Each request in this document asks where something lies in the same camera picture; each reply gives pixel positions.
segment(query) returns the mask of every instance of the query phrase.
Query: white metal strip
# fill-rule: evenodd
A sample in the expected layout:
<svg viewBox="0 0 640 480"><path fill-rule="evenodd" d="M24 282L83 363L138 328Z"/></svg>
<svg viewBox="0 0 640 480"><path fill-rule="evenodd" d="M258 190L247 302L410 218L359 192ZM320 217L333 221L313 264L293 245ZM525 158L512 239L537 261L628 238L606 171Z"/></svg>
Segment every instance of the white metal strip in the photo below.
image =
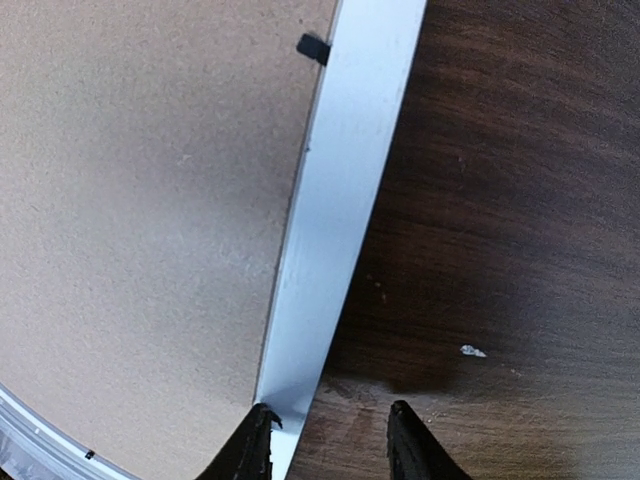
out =
<svg viewBox="0 0 640 480"><path fill-rule="evenodd" d="M299 172L256 401L282 417L283 479L311 407L360 252L426 0L343 0Z"/></svg>

